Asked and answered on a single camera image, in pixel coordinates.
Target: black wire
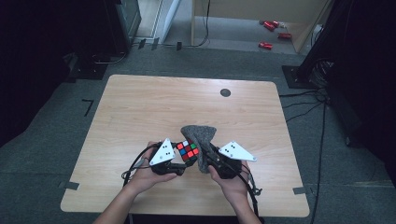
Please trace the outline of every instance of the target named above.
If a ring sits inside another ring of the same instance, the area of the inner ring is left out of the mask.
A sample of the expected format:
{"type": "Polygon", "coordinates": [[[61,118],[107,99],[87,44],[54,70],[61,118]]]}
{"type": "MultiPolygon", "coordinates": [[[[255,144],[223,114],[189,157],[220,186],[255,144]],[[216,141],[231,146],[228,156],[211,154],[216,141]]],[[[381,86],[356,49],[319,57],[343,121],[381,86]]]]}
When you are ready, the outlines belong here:
{"type": "Polygon", "coordinates": [[[250,174],[251,174],[250,169],[249,169],[246,165],[244,165],[244,164],[242,164],[242,166],[245,167],[245,168],[247,168],[247,172],[245,171],[245,173],[247,173],[248,175],[250,175],[250,174]]]}
{"type": "Polygon", "coordinates": [[[209,27],[208,27],[208,24],[207,24],[208,19],[209,19],[209,10],[210,10],[210,0],[207,2],[206,22],[204,22],[204,26],[205,26],[205,30],[206,30],[206,35],[205,35],[205,37],[204,37],[204,40],[201,42],[201,44],[196,45],[196,46],[192,46],[192,47],[194,47],[194,48],[201,47],[201,46],[206,42],[206,40],[209,38],[209,27]]]}
{"type": "Polygon", "coordinates": [[[120,56],[119,59],[117,59],[116,61],[113,62],[106,62],[106,63],[101,63],[101,62],[97,62],[97,61],[93,61],[93,63],[98,63],[98,64],[113,64],[113,63],[119,63],[120,61],[122,61],[122,59],[124,59],[126,56],[126,52],[122,53],[122,56],[120,56]]]}
{"type": "Polygon", "coordinates": [[[300,93],[293,93],[293,94],[283,94],[283,95],[279,95],[279,97],[294,97],[294,96],[307,95],[308,93],[311,93],[311,92],[318,92],[318,90],[315,90],[315,91],[303,91],[303,92],[300,92],[300,93]]]}
{"type": "Polygon", "coordinates": [[[312,69],[311,80],[317,86],[325,87],[328,85],[327,79],[327,71],[332,67],[332,62],[327,61],[326,59],[317,61],[312,69]]]}
{"type": "Polygon", "coordinates": [[[316,107],[320,106],[321,104],[323,104],[323,102],[320,102],[317,105],[314,105],[312,108],[310,108],[308,111],[306,111],[303,114],[299,114],[299,115],[296,115],[294,117],[291,117],[291,118],[287,119],[286,122],[289,122],[291,119],[295,119],[295,118],[298,118],[300,116],[304,116],[304,115],[308,114],[309,112],[311,112],[311,110],[315,109],[316,107]]]}
{"type": "MultiPolygon", "coordinates": [[[[139,169],[148,169],[148,168],[151,168],[151,166],[135,167],[135,168],[133,168],[132,171],[139,170],[139,169]]],[[[122,175],[121,175],[122,179],[125,179],[126,175],[128,175],[128,174],[130,175],[132,171],[125,171],[124,173],[122,173],[122,175]]]]}
{"type": "Polygon", "coordinates": [[[122,179],[124,179],[123,186],[125,186],[126,184],[128,184],[128,181],[129,181],[130,178],[131,178],[131,172],[132,172],[132,170],[134,169],[134,165],[137,163],[137,161],[140,159],[140,157],[142,157],[143,154],[145,154],[145,152],[147,152],[147,151],[148,151],[149,149],[151,149],[152,147],[160,147],[161,144],[162,144],[162,142],[158,142],[158,143],[156,143],[156,144],[153,144],[153,145],[151,145],[151,146],[146,147],[145,149],[143,149],[142,152],[140,152],[140,154],[136,157],[136,159],[135,159],[134,162],[132,163],[132,165],[131,165],[131,167],[129,168],[129,170],[126,171],[126,172],[124,172],[124,173],[127,173],[127,174],[126,174],[125,176],[122,176],[122,175],[124,174],[124,173],[122,173],[121,177],[122,177],[122,179]]]}
{"type": "MultiPolygon", "coordinates": [[[[209,27],[208,27],[209,10],[210,10],[210,0],[207,2],[206,21],[203,18],[204,27],[205,27],[205,30],[206,30],[206,34],[205,34],[205,37],[204,37],[203,41],[199,45],[188,45],[188,46],[183,46],[183,48],[199,48],[208,40],[208,38],[209,38],[209,27]]],[[[139,43],[133,43],[131,45],[131,47],[137,46],[137,45],[140,45],[140,42],[139,43]]],[[[176,47],[177,46],[177,45],[172,45],[172,44],[157,44],[157,45],[165,46],[165,47],[176,47]]]]}
{"type": "Polygon", "coordinates": [[[318,102],[318,101],[316,101],[316,102],[295,103],[295,104],[291,104],[291,105],[282,106],[282,108],[283,108],[283,109],[286,109],[286,108],[289,108],[289,107],[291,107],[291,106],[293,106],[293,105],[312,105],[312,104],[316,104],[317,102],[318,102]]]}
{"type": "Polygon", "coordinates": [[[315,215],[316,215],[317,208],[318,208],[318,197],[319,197],[319,191],[320,191],[321,162],[322,162],[322,153],[323,153],[323,139],[324,139],[325,124],[326,124],[326,104],[324,104],[324,106],[323,106],[322,133],[321,133],[321,137],[320,137],[319,161],[318,161],[317,193],[316,193],[314,208],[312,210],[311,224],[313,224],[315,221],[315,215]]]}
{"type": "Polygon", "coordinates": [[[319,95],[315,95],[315,98],[317,98],[318,102],[326,103],[327,102],[327,95],[324,93],[318,91],[319,95]]]}
{"type": "Polygon", "coordinates": [[[308,67],[306,69],[307,75],[312,76],[314,68],[316,68],[318,63],[323,62],[323,61],[331,62],[332,58],[319,58],[319,59],[314,60],[311,64],[308,65],[308,67]]]}

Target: rubik's cube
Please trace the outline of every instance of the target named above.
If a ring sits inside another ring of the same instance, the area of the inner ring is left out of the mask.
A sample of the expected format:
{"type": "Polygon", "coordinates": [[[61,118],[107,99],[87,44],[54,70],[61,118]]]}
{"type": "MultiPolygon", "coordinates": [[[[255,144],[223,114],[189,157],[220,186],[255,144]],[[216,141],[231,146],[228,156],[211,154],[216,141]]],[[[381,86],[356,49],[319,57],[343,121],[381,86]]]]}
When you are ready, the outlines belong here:
{"type": "Polygon", "coordinates": [[[192,166],[197,161],[199,150],[190,139],[177,143],[176,148],[187,166],[192,166]]]}

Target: white triangular marker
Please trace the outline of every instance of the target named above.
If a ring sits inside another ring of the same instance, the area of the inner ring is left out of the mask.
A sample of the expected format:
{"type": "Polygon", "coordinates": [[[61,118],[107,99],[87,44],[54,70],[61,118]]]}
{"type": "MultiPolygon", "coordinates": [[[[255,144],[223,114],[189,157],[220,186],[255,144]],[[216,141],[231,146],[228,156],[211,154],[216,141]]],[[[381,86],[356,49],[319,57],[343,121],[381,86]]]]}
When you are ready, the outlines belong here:
{"type": "Polygon", "coordinates": [[[171,141],[169,138],[166,138],[163,141],[163,144],[158,148],[157,153],[155,153],[154,157],[149,162],[150,165],[155,165],[163,161],[170,161],[175,157],[175,152],[172,148],[171,141]]]}
{"type": "Polygon", "coordinates": [[[235,141],[221,147],[219,149],[219,153],[222,155],[233,159],[233,160],[240,160],[240,161],[256,161],[257,158],[251,155],[248,151],[244,148],[239,146],[235,141]]]}

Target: gray carpet floor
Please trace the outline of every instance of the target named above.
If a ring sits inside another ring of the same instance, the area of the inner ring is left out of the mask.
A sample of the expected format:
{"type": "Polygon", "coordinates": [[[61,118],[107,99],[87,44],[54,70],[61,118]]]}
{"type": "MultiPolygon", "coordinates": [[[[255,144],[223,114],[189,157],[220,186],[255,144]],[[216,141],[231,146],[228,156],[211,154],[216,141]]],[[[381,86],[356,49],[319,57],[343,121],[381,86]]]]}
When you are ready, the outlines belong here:
{"type": "MultiPolygon", "coordinates": [[[[108,66],[103,80],[79,79],[76,83],[61,84],[29,128],[0,148],[0,223],[91,223],[99,215],[63,212],[60,203],[64,189],[58,185],[68,181],[73,172],[109,76],[262,80],[274,82],[279,94],[289,94],[304,90],[288,88],[281,65],[299,65],[303,60],[304,56],[296,54],[134,47],[122,61],[108,66]],[[86,117],[89,103],[82,99],[94,100],[86,117]]],[[[312,95],[281,98],[283,106],[313,101],[312,95]]],[[[302,114],[312,106],[284,108],[285,118],[302,114]]],[[[317,195],[323,108],[318,106],[288,122],[311,212],[317,195]]],[[[347,147],[332,107],[327,105],[324,109],[325,134],[315,223],[396,223],[396,190],[384,164],[365,148],[347,147]]],[[[151,217],[138,219],[135,223],[145,223],[145,220],[159,223],[150,221],[151,217]]],[[[191,217],[191,223],[192,220],[201,219],[191,217]]],[[[223,223],[226,219],[212,220],[223,223]]],[[[266,223],[310,223],[311,215],[266,217],[265,220],[266,223]]]]}

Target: dark wall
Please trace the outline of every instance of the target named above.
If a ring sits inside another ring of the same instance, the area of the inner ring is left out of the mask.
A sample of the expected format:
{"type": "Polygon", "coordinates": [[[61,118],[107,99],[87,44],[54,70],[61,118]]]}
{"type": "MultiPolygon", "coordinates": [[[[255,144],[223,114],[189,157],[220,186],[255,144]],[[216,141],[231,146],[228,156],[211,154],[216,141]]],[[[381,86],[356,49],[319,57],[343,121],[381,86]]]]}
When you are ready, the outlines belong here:
{"type": "Polygon", "coordinates": [[[70,50],[45,6],[0,1],[0,146],[23,132],[69,68],[70,50]]]}

